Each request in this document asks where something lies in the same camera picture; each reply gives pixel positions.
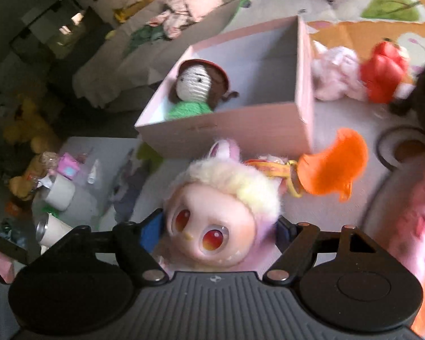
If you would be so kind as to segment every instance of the crochet doll face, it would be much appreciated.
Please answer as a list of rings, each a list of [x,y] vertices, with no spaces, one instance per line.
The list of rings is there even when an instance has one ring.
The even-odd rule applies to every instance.
[[[193,65],[181,73],[176,93],[183,101],[206,102],[211,89],[211,77],[203,65]]]
[[[246,257],[256,237],[254,216],[241,201],[196,182],[173,194],[166,215],[173,244],[205,265],[236,265]]]

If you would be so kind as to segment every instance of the red strawberry plush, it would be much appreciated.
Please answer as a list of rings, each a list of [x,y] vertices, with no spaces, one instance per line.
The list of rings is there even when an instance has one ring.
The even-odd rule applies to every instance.
[[[361,80],[368,90],[368,99],[389,103],[408,70],[406,50],[389,40],[373,48],[372,57],[360,66]]]

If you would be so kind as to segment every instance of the round black cover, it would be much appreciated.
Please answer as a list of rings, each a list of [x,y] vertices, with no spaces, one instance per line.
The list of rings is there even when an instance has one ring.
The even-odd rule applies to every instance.
[[[89,332],[118,317],[133,296],[130,278],[94,256],[57,256],[19,272],[9,304],[19,325],[46,335]]]

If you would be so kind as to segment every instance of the pink box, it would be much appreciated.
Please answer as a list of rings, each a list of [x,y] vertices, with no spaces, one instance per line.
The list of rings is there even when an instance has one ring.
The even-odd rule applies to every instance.
[[[179,65],[201,58],[221,66],[239,97],[212,114],[165,121]],[[307,27],[298,16],[273,20],[190,46],[171,69],[135,128],[166,158],[201,157],[219,138],[233,138],[244,157],[310,153],[314,97]]]

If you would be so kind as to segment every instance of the doll head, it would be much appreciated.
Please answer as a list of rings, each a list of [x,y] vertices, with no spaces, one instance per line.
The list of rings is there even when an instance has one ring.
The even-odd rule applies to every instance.
[[[192,59],[179,67],[176,95],[183,101],[206,103],[214,110],[221,99],[228,99],[228,89],[227,74],[213,62]]]
[[[240,163],[236,148],[232,141],[216,143],[179,175],[164,206],[175,247],[213,267],[241,262],[280,214],[277,187]]]

